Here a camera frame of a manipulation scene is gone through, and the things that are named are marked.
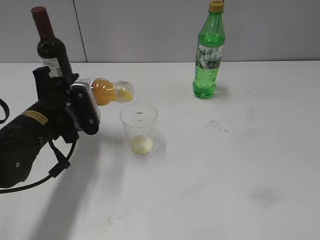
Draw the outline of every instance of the plastic cup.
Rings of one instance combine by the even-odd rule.
[[[158,111],[150,103],[141,101],[125,106],[120,112],[126,138],[136,154],[146,154],[155,146],[155,122]]]

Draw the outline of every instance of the black cable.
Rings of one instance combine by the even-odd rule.
[[[71,158],[71,155],[73,154],[73,152],[74,152],[74,150],[76,148],[76,143],[77,143],[77,141],[75,140],[76,139],[76,137],[75,137],[76,134],[77,134],[77,132],[75,132],[75,134],[74,134],[73,143],[71,145],[71,148],[70,148],[70,151],[69,151],[68,155],[66,156],[67,160],[69,160]],[[39,186],[40,184],[45,183],[46,181],[48,181],[52,177],[53,177],[52,175],[48,175],[45,178],[41,179],[40,181],[37,181],[35,183],[29,184],[29,185],[26,185],[26,186],[20,186],[20,187],[9,188],[9,189],[0,189],[0,194],[15,193],[15,192],[20,192],[20,191],[23,191],[23,190],[31,189],[31,188],[34,188],[36,186]]]
[[[3,108],[4,114],[5,114],[4,119],[0,120],[0,124],[3,124],[8,119],[8,117],[10,115],[10,110],[9,110],[8,105],[1,98],[0,98],[0,106]]]
[[[39,186],[40,184],[43,184],[44,182],[48,181],[50,178],[52,178],[52,176],[48,175],[45,178],[41,179],[40,181],[37,181],[35,183],[29,184],[26,186],[20,186],[20,187],[9,188],[9,189],[2,189],[2,190],[0,190],[0,194],[8,194],[8,193],[14,193],[14,192],[19,192],[19,191],[31,189],[36,186]]]

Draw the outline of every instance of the robotic arm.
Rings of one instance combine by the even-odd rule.
[[[50,78],[49,72],[47,66],[33,71],[38,101],[0,129],[0,188],[11,188],[25,181],[38,153],[47,143],[58,163],[41,181],[0,190],[0,193],[29,189],[55,178],[70,166],[69,158],[79,138],[78,131],[93,135],[99,130],[100,112],[90,86],[75,83],[79,77],[77,73]],[[9,108],[2,100],[0,104],[7,119]],[[72,144],[67,157],[53,144],[60,136],[67,144]]]

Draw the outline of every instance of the dark red wine bottle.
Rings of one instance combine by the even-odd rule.
[[[50,68],[51,78],[72,75],[66,47],[55,37],[46,8],[36,6],[31,13],[40,35],[37,51],[42,65]]]

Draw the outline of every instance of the green plastic bottle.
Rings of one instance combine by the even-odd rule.
[[[193,92],[200,99],[212,98],[216,89],[216,78],[226,40],[223,12],[222,1],[210,2],[209,16],[198,35]]]

